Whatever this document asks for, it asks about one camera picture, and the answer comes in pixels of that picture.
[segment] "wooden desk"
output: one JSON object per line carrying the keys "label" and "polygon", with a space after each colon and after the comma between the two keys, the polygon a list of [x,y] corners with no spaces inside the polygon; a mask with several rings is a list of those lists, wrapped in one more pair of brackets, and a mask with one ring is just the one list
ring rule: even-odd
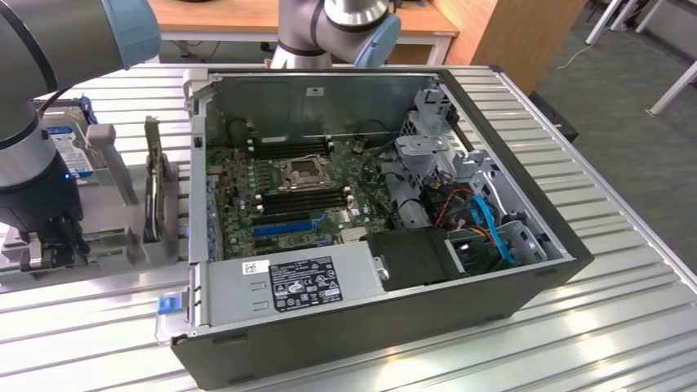
{"label": "wooden desk", "polygon": [[[190,3],[149,0],[162,39],[169,41],[274,42],[278,28],[278,0],[213,0]],[[429,65],[441,65],[458,30],[425,2],[406,2],[397,10],[402,20],[398,44],[430,46]]]}

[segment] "table leg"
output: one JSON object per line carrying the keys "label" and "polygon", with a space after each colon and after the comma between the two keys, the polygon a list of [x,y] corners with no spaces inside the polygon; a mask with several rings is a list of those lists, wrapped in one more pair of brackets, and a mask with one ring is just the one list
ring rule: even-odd
{"label": "table leg", "polygon": [[611,14],[614,13],[615,9],[619,7],[621,2],[622,2],[622,0],[611,0],[611,3],[607,5],[607,9],[602,13],[598,23],[595,24],[595,27],[593,27],[593,31],[590,32],[590,34],[587,34],[587,38],[586,38],[587,45],[593,45],[595,43],[595,41],[598,41],[599,34],[602,33],[602,30],[605,29],[605,25],[607,24],[607,20],[610,20]]}
{"label": "table leg", "polygon": [[673,101],[677,94],[679,94],[679,91],[682,91],[694,78],[697,78],[697,61],[694,62],[693,66],[689,67],[687,72],[682,74],[679,79],[677,79],[675,84],[673,84],[670,89],[665,92],[663,96],[661,96],[661,99],[655,105],[649,109],[650,114],[658,115],[663,111],[665,106],[667,106],[667,104]]}
{"label": "table leg", "polygon": [[627,1],[627,3],[625,4],[625,6],[622,8],[622,11],[619,11],[619,15],[614,19],[614,22],[611,22],[611,26],[610,26],[610,30],[611,31],[617,31],[619,29],[619,26],[622,26],[622,22],[629,17],[629,11],[631,11],[634,9],[635,3],[638,1],[639,0],[629,0]]}
{"label": "table leg", "polygon": [[646,28],[646,25],[649,24],[649,20],[653,18],[653,14],[655,14],[655,11],[658,10],[658,7],[661,7],[661,4],[663,4],[665,0],[657,0],[655,4],[653,4],[653,8],[643,17],[643,20],[641,21],[639,25],[635,28],[635,32],[641,33],[643,29]]}
{"label": "table leg", "polygon": [[436,44],[432,46],[432,52],[428,55],[428,65],[442,65],[445,63],[445,56],[448,55],[449,43],[453,38],[442,36],[436,39]]}

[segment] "motherboard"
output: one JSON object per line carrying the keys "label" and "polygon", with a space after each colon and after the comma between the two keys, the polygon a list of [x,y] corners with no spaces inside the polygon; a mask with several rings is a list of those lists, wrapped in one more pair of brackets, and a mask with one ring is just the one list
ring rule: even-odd
{"label": "motherboard", "polygon": [[225,260],[360,240],[400,227],[377,163],[353,137],[209,148]]}

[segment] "floor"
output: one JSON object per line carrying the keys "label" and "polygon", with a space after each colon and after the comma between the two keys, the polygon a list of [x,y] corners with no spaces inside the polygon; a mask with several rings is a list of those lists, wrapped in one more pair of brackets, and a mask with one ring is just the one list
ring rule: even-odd
{"label": "floor", "polygon": [[575,148],[697,272],[697,89],[659,116],[645,111],[689,63],[634,32],[607,31],[557,69],[586,47],[593,24],[585,20],[586,13],[537,92],[578,131]]}

